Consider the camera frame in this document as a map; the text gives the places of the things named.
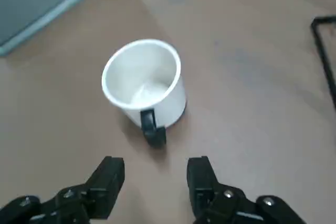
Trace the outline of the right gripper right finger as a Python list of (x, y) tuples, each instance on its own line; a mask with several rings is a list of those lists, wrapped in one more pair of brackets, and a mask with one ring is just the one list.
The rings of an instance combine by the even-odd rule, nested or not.
[(305, 223), (280, 197), (261, 195), (253, 202), (241, 189), (221, 184), (207, 156), (188, 159), (187, 185), (194, 223)]

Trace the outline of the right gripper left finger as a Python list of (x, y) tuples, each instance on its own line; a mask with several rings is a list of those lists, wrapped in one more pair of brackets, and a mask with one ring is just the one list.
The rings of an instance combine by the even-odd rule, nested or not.
[(52, 199), (23, 195), (1, 207), (1, 223), (90, 223), (107, 220), (125, 179), (124, 160), (106, 156), (86, 182)]

